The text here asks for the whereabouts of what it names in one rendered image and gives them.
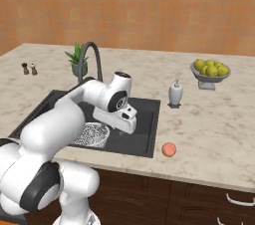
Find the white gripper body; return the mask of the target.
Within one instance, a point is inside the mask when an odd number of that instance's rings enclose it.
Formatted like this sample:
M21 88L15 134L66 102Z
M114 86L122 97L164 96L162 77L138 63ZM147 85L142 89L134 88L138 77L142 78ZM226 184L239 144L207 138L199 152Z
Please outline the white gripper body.
M112 128L117 128L120 131L132 134L136 128L136 114L136 109L130 105L126 105L123 109L116 112L105 112L99 108L95 108L93 118Z

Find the white mesh colander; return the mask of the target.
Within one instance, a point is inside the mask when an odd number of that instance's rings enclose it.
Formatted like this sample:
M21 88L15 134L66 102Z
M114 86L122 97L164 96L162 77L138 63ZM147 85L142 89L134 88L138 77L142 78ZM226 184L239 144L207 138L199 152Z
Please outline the white mesh colander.
M100 122L87 122L83 133L72 144L104 148L110 136L110 129Z

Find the black sink basin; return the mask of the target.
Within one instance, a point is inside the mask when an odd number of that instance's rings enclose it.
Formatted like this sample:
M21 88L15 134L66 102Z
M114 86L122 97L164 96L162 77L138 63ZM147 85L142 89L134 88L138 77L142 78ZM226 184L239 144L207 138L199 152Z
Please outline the black sink basin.
M52 90L12 131L10 137L19 139L26 124L49 111L66 93L67 91ZM129 98L128 103L137 110L134 133L122 133L118 129L110 128L110 136L102 151L153 158L160 101Z

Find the orange peach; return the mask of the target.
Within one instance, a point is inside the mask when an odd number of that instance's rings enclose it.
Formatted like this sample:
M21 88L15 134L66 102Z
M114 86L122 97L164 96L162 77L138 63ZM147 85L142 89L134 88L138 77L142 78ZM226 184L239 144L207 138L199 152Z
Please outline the orange peach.
M161 151L165 156L172 157L176 153L176 146L171 142L167 142L162 146Z

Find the dark grey arched faucet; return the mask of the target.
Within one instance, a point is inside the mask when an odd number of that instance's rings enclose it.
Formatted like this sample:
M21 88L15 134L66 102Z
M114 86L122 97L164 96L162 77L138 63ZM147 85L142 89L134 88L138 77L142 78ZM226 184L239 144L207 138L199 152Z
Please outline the dark grey arched faucet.
M95 56L96 56L97 70L98 70L98 81L100 81L100 82L103 81L101 57L100 57L100 52L99 52L98 46L94 42L87 42L85 44L84 48L82 49L82 52L80 54L79 63L78 63L78 82L79 82L79 84L81 84L82 80L83 80L84 58L85 58L85 55L90 47L93 48L93 50L95 52Z

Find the white soap dispenser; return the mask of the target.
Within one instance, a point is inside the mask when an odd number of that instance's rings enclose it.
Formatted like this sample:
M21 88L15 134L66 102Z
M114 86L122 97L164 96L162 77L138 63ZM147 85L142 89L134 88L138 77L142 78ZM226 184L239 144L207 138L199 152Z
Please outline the white soap dispenser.
M182 95L183 86L179 83L179 79L175 79L168 91L169 105L173 108L179 108Z

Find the green potted plant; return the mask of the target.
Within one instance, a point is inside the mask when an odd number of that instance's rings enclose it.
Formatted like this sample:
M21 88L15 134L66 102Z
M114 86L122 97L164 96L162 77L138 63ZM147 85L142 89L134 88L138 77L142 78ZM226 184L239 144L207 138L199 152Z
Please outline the green potted plant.
M73 54L66 52L66 55L69 57L69 62L71 63L71 66L72 66L72 72L75 76L77 76L79 74L79 61L80 61L80 56L81 56L83 48L84 48L84 44L79 45L78 43L76 43L75 47L74 47ZM83 75L84 76L88 72L87 59L88 59L88 57L84 57L84 62L83 62Z

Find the dark wood cupboard door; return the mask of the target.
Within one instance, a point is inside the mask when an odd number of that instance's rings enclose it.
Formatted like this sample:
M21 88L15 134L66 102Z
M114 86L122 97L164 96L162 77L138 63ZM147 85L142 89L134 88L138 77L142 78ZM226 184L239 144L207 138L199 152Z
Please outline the dark wood cupboard door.
M100 187L90 198L102 225L165 225L170 182L98 169Z

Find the grey fruit bowl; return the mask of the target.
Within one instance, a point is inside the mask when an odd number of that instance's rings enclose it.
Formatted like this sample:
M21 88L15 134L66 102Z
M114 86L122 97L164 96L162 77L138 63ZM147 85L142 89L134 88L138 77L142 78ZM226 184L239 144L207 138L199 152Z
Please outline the grey fruit bowl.
M228 73L226 76L222 77L208 77L201 75L193 66L190 64L190 70L193 73L194 77L198 80L198 87L201 90L212 90L215 91L215 85L221 83L224 79L228 78L231 73Z

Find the dark wood drawer front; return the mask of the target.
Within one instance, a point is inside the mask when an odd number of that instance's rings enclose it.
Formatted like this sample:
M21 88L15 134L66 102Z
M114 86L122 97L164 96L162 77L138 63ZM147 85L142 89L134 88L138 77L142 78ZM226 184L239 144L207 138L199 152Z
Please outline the dark wood drawer front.
M218 225L216 218L231 225L255 225L255 206L228 202L226 193L238 201L252 202L254 193L173 181L170 186L167 225Z

